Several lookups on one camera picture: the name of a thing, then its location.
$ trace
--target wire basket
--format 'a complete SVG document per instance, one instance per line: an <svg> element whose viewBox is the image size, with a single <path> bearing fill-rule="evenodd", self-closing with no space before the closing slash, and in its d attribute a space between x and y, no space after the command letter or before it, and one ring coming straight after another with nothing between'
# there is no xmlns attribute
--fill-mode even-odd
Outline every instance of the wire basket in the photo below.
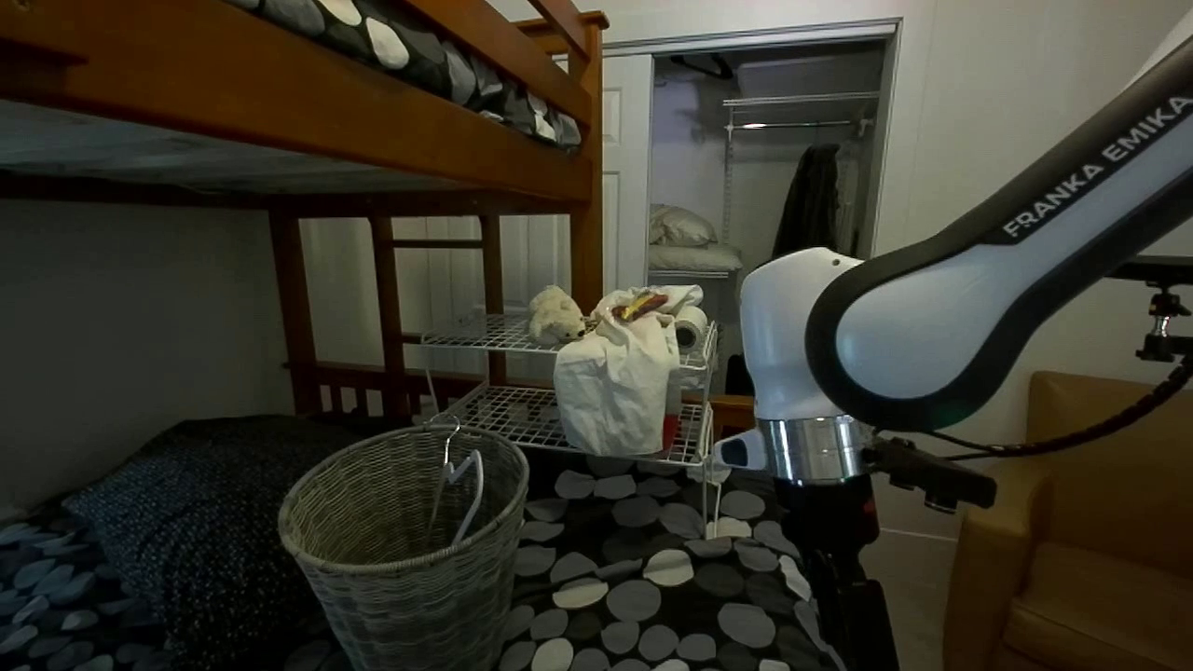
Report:
<svg viewBox="0 0 1193 671"><path fill-rule="evenodd" d="M481 479L445 479L475 451ZM524 482L524 455L503 438L395 429L343 446L286 494L279 541L353 668L497 664Z"/></svg>

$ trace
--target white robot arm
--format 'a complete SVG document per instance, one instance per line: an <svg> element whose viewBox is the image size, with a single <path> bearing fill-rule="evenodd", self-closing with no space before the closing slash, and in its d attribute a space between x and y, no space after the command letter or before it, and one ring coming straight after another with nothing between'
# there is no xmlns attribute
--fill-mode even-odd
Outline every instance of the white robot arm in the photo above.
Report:
<svg viewBox="0 0 1193 671"><path fill-rule="evenodd" d="M937 238L864 264L803 249L750 271L753 455L782 482L834 486L861 475L855 420L963 420L1047 313L1189 218L1193 40L1180 40Z"/></svg>

